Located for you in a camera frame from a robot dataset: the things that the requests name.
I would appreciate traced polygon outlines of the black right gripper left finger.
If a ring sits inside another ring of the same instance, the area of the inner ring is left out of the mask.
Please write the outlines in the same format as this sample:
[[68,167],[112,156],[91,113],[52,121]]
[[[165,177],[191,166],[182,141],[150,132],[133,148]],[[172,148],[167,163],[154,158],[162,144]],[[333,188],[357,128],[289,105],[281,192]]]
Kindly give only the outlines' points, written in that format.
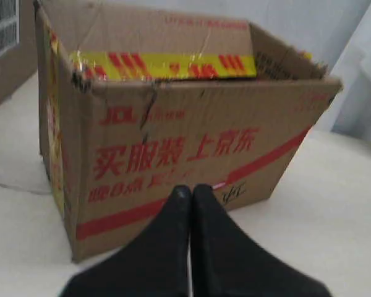
[[63,296],[188,296],[191,191],[175,186],[159,214],[128,245],[74,275]]

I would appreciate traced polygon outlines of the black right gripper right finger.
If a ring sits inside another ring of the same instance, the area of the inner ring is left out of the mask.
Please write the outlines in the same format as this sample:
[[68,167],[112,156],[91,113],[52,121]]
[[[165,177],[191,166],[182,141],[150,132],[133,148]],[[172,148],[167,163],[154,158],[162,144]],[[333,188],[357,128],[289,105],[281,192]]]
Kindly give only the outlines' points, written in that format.
[[309,296],[308,278],[251,240],[206,184],[194,188],[194,296]]

